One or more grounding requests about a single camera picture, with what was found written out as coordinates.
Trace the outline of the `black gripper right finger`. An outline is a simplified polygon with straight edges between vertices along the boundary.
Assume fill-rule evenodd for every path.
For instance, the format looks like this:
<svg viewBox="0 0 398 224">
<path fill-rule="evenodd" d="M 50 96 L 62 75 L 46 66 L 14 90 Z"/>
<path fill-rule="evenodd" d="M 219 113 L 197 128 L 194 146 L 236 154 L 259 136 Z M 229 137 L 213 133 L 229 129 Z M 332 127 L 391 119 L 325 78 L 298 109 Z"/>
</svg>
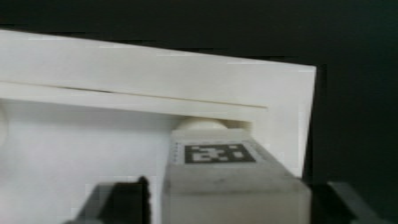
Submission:
<svg viewBox="0 0 398 224">
<path fill-rule="evenodd" d="M 311 184 L 309 188 L 311 224 L 386 224 L 346 182 Z"/>
</svg>

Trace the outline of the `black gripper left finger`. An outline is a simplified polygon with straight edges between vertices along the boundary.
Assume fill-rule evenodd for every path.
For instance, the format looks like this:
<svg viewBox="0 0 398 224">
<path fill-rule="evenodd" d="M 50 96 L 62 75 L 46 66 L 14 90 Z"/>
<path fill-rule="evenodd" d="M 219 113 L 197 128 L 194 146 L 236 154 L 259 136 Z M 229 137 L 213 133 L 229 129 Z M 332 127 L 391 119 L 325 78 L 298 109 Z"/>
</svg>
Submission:
<svg viewBox="0 0 398 224">
<path fill-rule="evenodd" d="M 151 224 L 149 180 L 94 187 L 76 217 L 64 224 Z"/>
</svg>

